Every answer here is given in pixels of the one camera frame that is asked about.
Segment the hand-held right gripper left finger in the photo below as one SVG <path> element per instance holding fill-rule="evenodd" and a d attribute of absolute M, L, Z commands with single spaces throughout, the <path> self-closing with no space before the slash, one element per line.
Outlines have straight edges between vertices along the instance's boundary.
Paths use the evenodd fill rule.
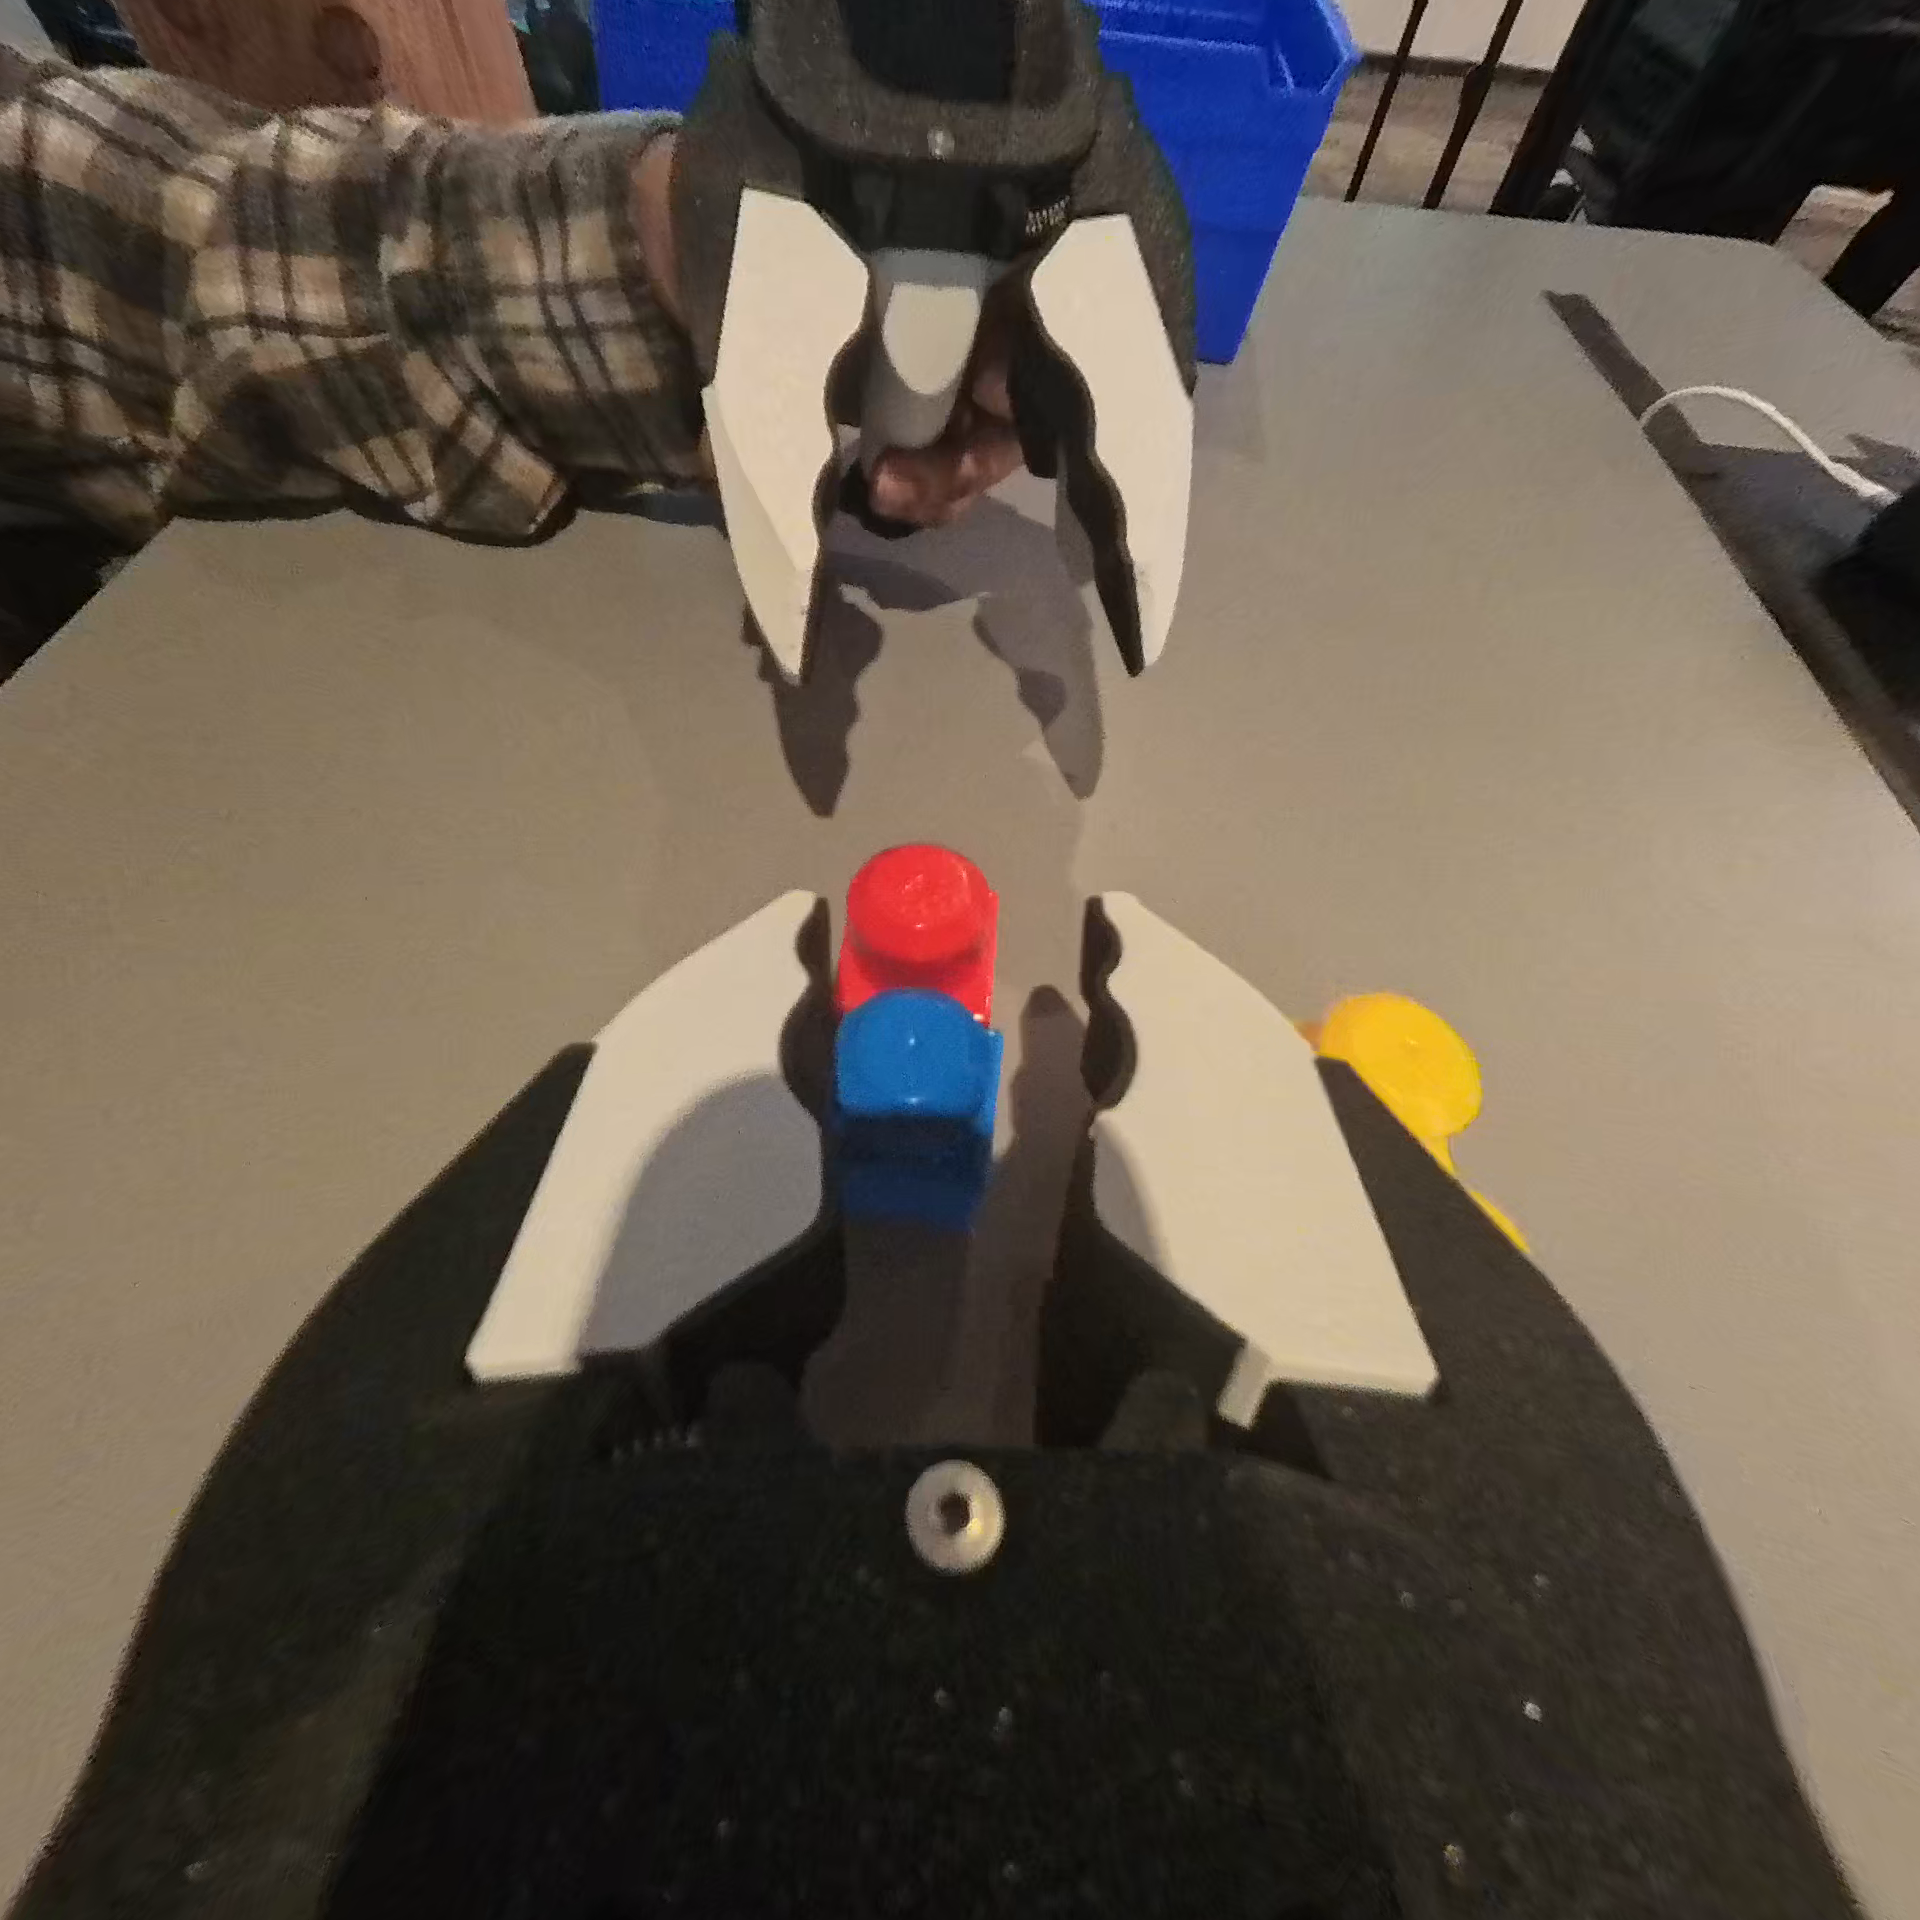
<path fill-rule="evenodd" d="M 592 1037 L 464 1369 L 532 1382 L 661 1349 L 825 1215 L 825 1128 L 793 1043 L 827 901 L 786 892 Z"/>

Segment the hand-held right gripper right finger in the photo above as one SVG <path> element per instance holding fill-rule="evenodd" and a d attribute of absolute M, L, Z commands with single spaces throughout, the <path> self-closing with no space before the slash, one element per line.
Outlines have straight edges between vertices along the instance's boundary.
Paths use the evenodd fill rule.
<path fill-rule="evenodd" d="M 1084 916 L 1088 1135 L 1049 1285 L 1049 1422 L 1147 1374 L 1257 1427 L 1276 1391 L 1423 1405 L 1437 1363 L 1313 1048 L 1138 895 Z"/>

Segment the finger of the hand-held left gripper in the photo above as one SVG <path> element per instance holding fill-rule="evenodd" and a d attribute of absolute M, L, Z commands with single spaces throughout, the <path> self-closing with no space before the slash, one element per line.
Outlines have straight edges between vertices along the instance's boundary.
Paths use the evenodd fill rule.
<path fill-rule="evenodd" d="M 1185 580 L 1193 388 L 1128 214 L 1069 223 L 1023 273 L 1011 399 L 1069 580 L 1141 676 Z"/>
<path fill-rule="evenodd" d="M 812 669 L 842 459 L 833 393 L 872 299 L 868 263 L 813 206 L 741 192 L 705 417 L 737 577 L 786 684 Z"/>

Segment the yellow two-stud block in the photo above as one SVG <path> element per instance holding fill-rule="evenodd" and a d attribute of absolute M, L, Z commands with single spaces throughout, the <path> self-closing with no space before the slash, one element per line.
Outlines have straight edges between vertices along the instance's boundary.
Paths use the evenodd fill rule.
<path fill-rule="evenodd" d="M 1399 992 L 1360 992 L 1293 1031 L 1319 1060 L 1352 1068 L 1500 1233 L 1531 1252 L 1519 1222 L 1458 1173 L 1455 1145 L 1481 1113 L 1481 1069 L 1448 1019 Z"/>

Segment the blue one-stud block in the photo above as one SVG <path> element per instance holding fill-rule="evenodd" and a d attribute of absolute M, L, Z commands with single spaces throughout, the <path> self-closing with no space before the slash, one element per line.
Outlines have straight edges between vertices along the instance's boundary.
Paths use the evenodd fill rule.
<path fill-rule="evenodd" d="M 992 1175 L 1004 1037 L 956 996 L 889 990 L 835 1032 L 831 1150 L 840 1209 L 969 1233 Z"/>

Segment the blue plastic bin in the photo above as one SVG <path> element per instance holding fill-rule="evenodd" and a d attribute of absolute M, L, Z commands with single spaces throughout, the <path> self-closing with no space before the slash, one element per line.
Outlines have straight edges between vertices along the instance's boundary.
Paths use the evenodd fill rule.
<path fill-rule="evenodd" d="M 1359 59 L 1337 4 L 1095 4 L 1100 53 L 1136 96 L 1191 229 L 1196 349 L 1235 358 L 1313 155 Z M 684 117 L 752 4 L 596 4 L 603 104 Z"/>

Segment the red one-stud block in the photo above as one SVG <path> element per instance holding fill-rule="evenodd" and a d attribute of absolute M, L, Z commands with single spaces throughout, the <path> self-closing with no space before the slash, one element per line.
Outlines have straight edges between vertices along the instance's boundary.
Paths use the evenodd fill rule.
<path fill-rule="evenodd" d="M 937 992 L 989 1024 L 999 904 L 979 864 L 952 847 L 876 852 L 848 885 L 835 1009 L 844 1016 L 882 992 Z"/>

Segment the person's left forearm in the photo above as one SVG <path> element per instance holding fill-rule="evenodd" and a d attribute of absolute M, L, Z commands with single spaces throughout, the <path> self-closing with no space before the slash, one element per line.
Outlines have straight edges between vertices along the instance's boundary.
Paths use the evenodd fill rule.
<path fill-rule="evenodd" d="M 706 486 L 634 195 L 674 128 L 266 111 L 5 48 L 5 503 L 123 543 L 344 505 L 529 543 Z"/>

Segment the person's left hand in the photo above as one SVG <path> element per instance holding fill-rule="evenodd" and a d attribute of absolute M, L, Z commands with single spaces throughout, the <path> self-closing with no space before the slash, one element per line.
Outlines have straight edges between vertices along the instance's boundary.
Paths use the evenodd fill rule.
<path fill-rule="evenodd" d="M 1024 467 L 1008 374 L 973 374 L 946 429 L 923 447 L 888 447 L 845 473 L 836 510 L 876 537 L 899 540 L 952 524 Z"/>

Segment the black stanchion pole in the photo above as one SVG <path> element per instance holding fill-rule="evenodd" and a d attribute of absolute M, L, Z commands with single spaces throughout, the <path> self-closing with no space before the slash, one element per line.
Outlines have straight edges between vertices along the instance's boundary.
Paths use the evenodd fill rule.
<path fill-rule="evenodd" d="M 1507 44 L 1508 44 L 1511 35 L 1514 35 L 1514 29 L 1521 20 L 1523 9 L 1525 9 L 1523 0 L 1503 1 L 1500 13 L 1495 17 L 1493 35 L 1487 41 L 1476 63 L 1471 68 L 1471 72 L 1464 79 L 1461 92 L 1458 92 L 1458 100 L 1456 100 L 1455 123 L 1451 123 L 1451 131 L 1448 133 L 1448 141 L 1442 147 L 1441 155 L 1437 155 L 1437 163 L 1434 165 L 1434 171 L 1432 171 L 1432 177 L 1428 177 L 1428 184 L 1427 184 L 1427 192 L 1425 192 L 1425 198 L 1423 198 L 1423 211 L 1436 211 L 1445 203 L 1449 184 L 1451 184 L 1455 174 L 1456 174 L 1456 167 L 1458 167 L 1458 163 L 1461 163 L 1461 157 L 1467 149 L 1467 141 L 1471 141 L 1473 133 L 1476 131 L 1476 123 L 1481 119 L 1481 109 L 1483 109 L 1483 104 L 1488 100 L 1488 94 L 1493 92 L 1493 85 L 1500 76 L 1500 68 L 1504 63 Z"/>
<path fill-rule="evenodd" d="M 1404 83 L 1404 77 L 1408 72 L 1408 67 L 1413 61 L 1413 55 L 1418 51 L 1418 38 L 1423 35 L 1428 6 L 1432 6 L 1432 1 L 1427 1 L 1427 0 L 1408 4 L 1408 11 L 1407 11 L 1407 17 L 1402 22 L 1402 31 L 1399 31 L 1399 41 L 1394 45 L 1394 53 L 1384 67 L 1379 96 L 1376 96 L 1371 117 L 1367 121 L 1367 131 L 1362 135 L 1360 149 L 1359 149 L 1359 157 L 1353 163 L 1352 177 L 1348 177 L 1345 197 L 1341 197 L 1347 203 L 1355 203 L 1360 198 L 1360 192 L 1362 192 L 1364 182 L 1367 182 L 1367 175 L 1371 171 L 1371 165 L 1373 165 L 1373 157 L 1376 157 L 1387 117 L 1393 115 L 1393 108 L 1397 103 L 1402 83 Z"/>

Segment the wooden pillar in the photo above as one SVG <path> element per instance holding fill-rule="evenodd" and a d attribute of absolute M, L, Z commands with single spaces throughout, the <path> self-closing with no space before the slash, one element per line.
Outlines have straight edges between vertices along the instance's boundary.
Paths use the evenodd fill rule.
<path fill-rule="evenodd" d="M 119 1 L 161 72 L 272 109 L 396 104 L 489 128 L 538 117 L 503 1 Z"/>

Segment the black cube charger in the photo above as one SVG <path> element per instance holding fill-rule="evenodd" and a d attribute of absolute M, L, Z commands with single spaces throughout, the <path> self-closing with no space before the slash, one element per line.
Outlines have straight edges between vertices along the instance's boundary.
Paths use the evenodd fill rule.
<path fill-rule="evenodd" d="M 1919 623 L 1919 484 L 1897 494 L 1847 552 L 1849 576 L 1884 623 Z"/>

